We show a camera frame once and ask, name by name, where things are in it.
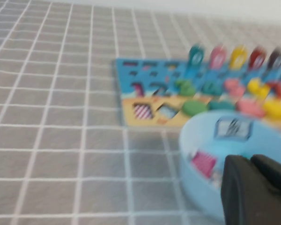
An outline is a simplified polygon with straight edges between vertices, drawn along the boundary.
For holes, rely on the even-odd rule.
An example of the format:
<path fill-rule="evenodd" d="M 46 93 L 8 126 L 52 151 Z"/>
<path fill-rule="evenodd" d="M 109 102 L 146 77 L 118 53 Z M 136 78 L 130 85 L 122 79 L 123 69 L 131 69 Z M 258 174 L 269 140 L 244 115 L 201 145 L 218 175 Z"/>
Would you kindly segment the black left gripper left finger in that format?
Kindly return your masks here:
<path fill-rule="evenodd" d="M 251 158 L 225 158 L 221 200 L 227 225 L 281 225 L 281 193 Z"/>

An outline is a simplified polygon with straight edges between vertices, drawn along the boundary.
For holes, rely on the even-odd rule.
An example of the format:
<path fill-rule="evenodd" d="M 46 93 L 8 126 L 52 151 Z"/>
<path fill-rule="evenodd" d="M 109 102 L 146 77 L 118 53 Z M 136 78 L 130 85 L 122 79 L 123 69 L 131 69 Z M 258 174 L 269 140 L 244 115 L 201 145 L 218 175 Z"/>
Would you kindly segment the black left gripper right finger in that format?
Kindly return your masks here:
<path fill-rule="evenodd" d="M 253 155 L 251 161 L 269 183 L 281 193 L 281 164 L 261 154 Z"/>

